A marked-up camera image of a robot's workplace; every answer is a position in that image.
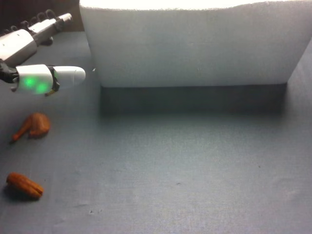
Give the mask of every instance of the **glowing green led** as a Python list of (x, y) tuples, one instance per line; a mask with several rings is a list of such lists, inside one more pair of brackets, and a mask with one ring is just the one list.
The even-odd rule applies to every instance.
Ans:
[(44, 94), (49, 91), (49, 86), (46, 83), (41, 83), (36, 87), (37, 94)]
[(35, 77), (27, 77), (25, 80), (24, 80), (24, 84), (27, 88), (33, 88), (34, 85), (36, 84), (37, 80)]

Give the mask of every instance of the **robotic arm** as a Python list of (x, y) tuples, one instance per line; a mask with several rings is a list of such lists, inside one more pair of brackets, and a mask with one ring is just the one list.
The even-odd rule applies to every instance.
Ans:
[(85, 71), (74, 66), (50, 66), (44, 64), (19, 66), (37, 52), (40, 45), (51, 45), (52, 36), (61, 32), (72, 21), (70, 14), (55, 17), (51, 10), (38, 14), (41, 22), (23, 29), (12, 28), (13, 32), (0, 37), (0, 79), (16, 84), (15, 93), (46, 94), (57, 92), (80, 84), (85, 79)]

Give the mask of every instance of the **gray tablecloth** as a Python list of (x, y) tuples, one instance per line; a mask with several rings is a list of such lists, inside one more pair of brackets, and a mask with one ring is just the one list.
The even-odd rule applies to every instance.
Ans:
[[(49, 98), (1, 83), (1, 234), (312, 233), (312, 44), (287, 86), (103, 89), (84, 33), (32, 63), (87, 79)], [(9, 145), (36, 111), (50, 133)], [(43, 197), (6, 189), (12, 171)]]

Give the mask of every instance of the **white foam block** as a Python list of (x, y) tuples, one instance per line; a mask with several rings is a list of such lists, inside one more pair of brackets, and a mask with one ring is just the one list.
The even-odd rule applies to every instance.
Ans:
[(80, 0), (104, 87), (286, 83), (312, 1)]

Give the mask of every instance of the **brown food item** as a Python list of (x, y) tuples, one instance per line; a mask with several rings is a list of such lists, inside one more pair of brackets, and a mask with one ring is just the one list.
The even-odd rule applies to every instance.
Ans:
[(29, 131), (29, 137), (42, 137), (50, 130), (50, 120), (42, 113), (33, 113), (24, 121), (19, 131), (13, 135), (12, 140), (17, 141), (24, 133)]
[(43, 194), (43, 188), (40, 185), (16, 172), (10, 173), (6, 182), (35, 199), (39, 199)]

